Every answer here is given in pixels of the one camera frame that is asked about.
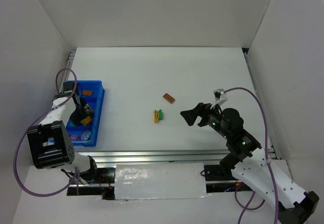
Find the yellow oval lego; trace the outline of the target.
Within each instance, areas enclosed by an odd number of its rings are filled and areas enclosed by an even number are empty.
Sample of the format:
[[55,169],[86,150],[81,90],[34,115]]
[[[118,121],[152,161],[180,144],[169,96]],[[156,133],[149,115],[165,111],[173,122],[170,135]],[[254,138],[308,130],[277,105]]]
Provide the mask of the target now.
[[82,121],[81,121],[81,124],[82,125],[91,125],[93,122],[93,119],[91,116],[88,116],[86,118],[84,118]]

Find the brown lego plate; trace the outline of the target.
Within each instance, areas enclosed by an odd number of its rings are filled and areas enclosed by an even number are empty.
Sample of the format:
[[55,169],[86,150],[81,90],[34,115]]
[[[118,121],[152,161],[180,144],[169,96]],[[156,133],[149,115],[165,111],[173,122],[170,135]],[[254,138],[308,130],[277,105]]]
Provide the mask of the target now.
[[165,93],[165,94],[163,95],[163,98],[164,98],[166,101],[168,101],[170,104],[173,104],[173,103],[175,102],[175,99],[174,99],[171,95],[169,95],[168,93]]
[[93,91],[84,89],[82,90],[82,95],[91,97],[93,95]]

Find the purple oval lego with print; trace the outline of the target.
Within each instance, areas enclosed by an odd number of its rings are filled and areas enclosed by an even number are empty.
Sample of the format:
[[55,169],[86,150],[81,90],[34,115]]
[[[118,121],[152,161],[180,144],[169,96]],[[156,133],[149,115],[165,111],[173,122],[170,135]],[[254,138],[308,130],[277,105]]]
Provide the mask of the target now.
[[82,133],[82,135],[80,137],[80,140],[81,141],[88,141],[90,139],[90,137],[91,137],[91,130],[87,129]]

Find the purple printed lego brick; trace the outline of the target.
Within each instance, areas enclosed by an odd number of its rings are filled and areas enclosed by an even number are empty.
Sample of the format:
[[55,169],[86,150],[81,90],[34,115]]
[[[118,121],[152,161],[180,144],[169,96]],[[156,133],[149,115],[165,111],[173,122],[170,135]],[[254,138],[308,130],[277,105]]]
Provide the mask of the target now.
[[78,136],[78,135],[69,135],[69,138],[72,141],[80,141],[80,136]]

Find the green lego plate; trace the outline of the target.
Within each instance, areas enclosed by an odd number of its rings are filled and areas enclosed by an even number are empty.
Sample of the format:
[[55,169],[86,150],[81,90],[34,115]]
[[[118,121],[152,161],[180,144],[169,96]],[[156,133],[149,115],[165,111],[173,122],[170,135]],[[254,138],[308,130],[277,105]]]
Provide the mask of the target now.
[[163,111],[162,111],[162,109],[160,109],[160,110],[158,110],[158,119],[163,120],[163,118],[164,118]]

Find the yellow striped lego brick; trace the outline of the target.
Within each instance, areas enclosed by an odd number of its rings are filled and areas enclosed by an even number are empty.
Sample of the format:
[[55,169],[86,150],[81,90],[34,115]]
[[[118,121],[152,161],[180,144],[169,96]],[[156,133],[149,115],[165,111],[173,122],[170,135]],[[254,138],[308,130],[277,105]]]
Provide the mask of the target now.
[[153,111],[153,120],[154,120],[155,123],[159,122],[159,113],[158,113],[157,110]]

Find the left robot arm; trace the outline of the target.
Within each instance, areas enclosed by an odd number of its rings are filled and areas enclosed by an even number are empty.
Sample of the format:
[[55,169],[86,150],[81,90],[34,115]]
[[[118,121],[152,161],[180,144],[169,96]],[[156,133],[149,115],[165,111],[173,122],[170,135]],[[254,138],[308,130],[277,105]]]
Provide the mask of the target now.
[[78,92],[65,89],[53,98],[49,113],[27,130],[33,164],[37,169],[62,169],[65,173],[79,171],[82,182],[92,184],[98,168],[91,156],[75,152],[66,129],[70,116],[81,106]]

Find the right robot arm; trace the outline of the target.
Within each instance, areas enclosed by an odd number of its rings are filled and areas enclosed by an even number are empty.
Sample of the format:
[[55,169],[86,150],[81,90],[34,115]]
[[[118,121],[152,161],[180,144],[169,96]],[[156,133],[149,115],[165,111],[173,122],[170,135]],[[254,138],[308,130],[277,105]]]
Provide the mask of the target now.
[[198,103],[180,114],[189,126],[200,117],[199,127],[210,126],[226,139],[230,153],[220,162],[222,170],[278,210],[281,223],[304,223],[314,213],[319,196],[298,186],[271,159],[266,159],[264,148],[244,129],[244,120],[237,110]]

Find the blue compartment bin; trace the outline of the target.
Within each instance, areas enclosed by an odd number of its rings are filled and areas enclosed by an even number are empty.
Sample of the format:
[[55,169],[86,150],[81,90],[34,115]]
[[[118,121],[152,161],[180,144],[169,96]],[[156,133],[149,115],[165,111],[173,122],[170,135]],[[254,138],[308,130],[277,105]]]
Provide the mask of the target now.
[[64,93],[69,93],[74,88],[76,109],[69,118],[66,130],[74,146],[94,147],[97,143],[105,90],[99,80],[63,83]]

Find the white foil panel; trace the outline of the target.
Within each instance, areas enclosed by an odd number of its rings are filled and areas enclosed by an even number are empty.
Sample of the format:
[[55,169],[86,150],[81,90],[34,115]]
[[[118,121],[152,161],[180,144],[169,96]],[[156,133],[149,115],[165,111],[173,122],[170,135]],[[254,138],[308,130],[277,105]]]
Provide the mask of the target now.
[[202,163],[119,164],[116,200],[198,199],[207,196]]

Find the aluminium frame rail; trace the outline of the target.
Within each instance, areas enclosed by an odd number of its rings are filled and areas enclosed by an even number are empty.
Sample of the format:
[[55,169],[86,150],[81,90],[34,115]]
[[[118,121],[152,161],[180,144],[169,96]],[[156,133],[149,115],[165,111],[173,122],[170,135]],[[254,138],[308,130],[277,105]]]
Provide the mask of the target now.
[[80,152],[91,156],[99,167],[117,164],[160,164],[200,162],[213,164],[222,160],[230,152],[228,150],[176,150],[176,151],[106,151]]

